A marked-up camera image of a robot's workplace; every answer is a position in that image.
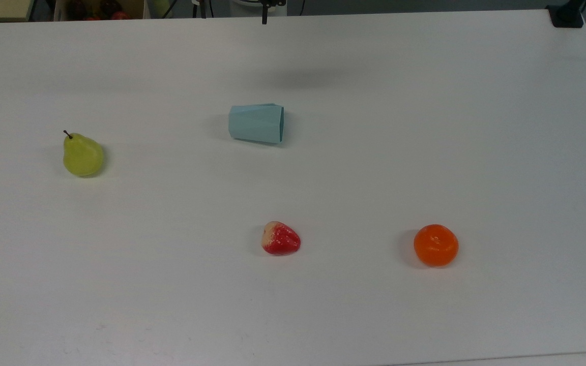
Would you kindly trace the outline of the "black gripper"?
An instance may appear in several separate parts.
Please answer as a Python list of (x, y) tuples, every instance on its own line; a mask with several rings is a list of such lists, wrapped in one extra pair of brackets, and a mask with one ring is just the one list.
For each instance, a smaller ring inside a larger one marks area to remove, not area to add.
[(272, 7), (285, 6), (287, 0), (260, 0), (262, 4), (262, 24), (268, 23), (268, 10)]

